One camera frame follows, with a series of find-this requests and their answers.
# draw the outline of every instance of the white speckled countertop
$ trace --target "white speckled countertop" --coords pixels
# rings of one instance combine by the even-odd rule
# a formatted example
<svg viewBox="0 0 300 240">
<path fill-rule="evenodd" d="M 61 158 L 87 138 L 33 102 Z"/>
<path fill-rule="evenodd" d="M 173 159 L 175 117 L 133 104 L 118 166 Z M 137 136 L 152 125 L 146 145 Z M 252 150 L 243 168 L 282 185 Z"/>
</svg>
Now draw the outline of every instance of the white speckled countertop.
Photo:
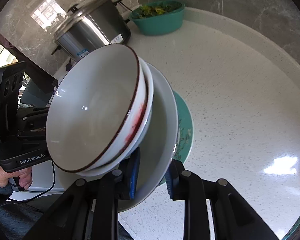
<svg viewBox="0 0 300 240">
<path fill-rule="evenodd" d="M 202 179 L 228 179 L 281 239 L 300 215 L 298 63 L 260 33 L 196 9 L 186 9 L 181 29 L 165 36 L 129 26 L 129 45 L 192 112 L 185 168 Z M 135 240 L 178 240 L 183 209 L 161 186 L 119 221 Z"/>
</svg>

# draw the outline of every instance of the sleeve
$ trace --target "sleeve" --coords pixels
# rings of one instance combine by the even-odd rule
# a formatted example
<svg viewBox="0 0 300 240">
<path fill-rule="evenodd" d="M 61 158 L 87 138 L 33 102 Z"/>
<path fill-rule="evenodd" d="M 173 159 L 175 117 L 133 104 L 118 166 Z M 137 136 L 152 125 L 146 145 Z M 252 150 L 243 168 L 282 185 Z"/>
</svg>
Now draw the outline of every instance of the sleeve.
<svg viewBox="0 0 300 240">
<path fill-rule="evenodd" d="M 13 193 L 11 184 L 8 182 L 7 186 L 0 187 L 1 198 L 8 198 Z"/>
</svg>

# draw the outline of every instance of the human hand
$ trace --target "human hand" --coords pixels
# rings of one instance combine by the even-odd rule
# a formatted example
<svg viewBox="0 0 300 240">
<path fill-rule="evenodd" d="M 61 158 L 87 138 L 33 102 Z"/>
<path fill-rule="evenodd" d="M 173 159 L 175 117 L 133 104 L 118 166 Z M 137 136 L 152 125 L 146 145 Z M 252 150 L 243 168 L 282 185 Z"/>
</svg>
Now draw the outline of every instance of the human hand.
<svg viewBox="0 0 300 240">
<path fill-rule="evenodd" d="M 25 189 L 28 189 L 32 184 L 31 171 L 32 171 L 32 167 L 29 167 L 20 171 L 7 173 L 0 166 L 0 187 L 5 187 L 9 182 L 9 178 L 20 177 L 19 180 L 20 186 L 24 187 Z"/>
</svg>

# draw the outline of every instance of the stacked bowl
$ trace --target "stacked bowl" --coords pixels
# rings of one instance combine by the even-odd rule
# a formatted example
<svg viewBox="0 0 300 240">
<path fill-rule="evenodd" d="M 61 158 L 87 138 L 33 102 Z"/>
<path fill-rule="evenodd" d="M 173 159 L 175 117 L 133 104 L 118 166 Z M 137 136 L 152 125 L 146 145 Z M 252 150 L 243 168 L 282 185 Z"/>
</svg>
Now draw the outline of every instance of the stacked bowl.
<svg viewBox="0 0 300 240">
<path fill-rule="evenodd" d="M 131 48 L 111 44 L 91 52 L 52 99 L 46 138 L 53 162 L 87 177 L 114 169 L 143 140 L 153 97 L 149 66 Z"/>
</svg>

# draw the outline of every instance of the sticker on pot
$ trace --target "sticker on pot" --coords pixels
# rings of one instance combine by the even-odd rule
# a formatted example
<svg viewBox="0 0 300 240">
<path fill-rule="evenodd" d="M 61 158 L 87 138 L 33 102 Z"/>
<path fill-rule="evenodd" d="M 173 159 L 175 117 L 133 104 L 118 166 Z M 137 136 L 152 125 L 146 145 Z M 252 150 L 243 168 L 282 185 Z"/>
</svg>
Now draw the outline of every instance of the sticker on pot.
<svg viewBox="0 0 300 240">
<path fill-rule="evenodd" d="M 85 56 L 87 56 L 89 54 L 89 51 L 87 49 L 83 49 L 81 50 L 80 52 L 77 53 L 77 55 L 80 57 L 80 58 L 84 58 Z"/>
<path fill-rule="evenodd" d="M 123 41 L 121 33 L 111 40 L 111 44 L 121 43 Z"/>
</svg>

